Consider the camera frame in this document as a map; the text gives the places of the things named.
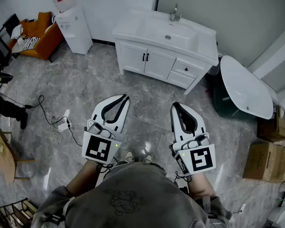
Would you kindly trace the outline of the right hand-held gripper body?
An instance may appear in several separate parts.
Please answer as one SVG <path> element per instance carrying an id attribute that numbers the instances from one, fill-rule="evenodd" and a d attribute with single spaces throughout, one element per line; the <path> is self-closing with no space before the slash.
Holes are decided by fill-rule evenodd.
<path id="1" fill-rule="evenodd" d="M 202 133 L 169 146 L 183 175 L 193 175 L 216 167 L 215 146 Z"/>

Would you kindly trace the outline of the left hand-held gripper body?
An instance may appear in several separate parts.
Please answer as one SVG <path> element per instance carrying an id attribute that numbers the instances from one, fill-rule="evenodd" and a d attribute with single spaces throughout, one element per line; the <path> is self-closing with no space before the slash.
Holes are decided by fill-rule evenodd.
<path id="1" fill-rule="evenodd" d="M 123 143 L 122 128 L 89 119 L 84 131 L 82 156 L 98 163 L 110 163 Z"/>

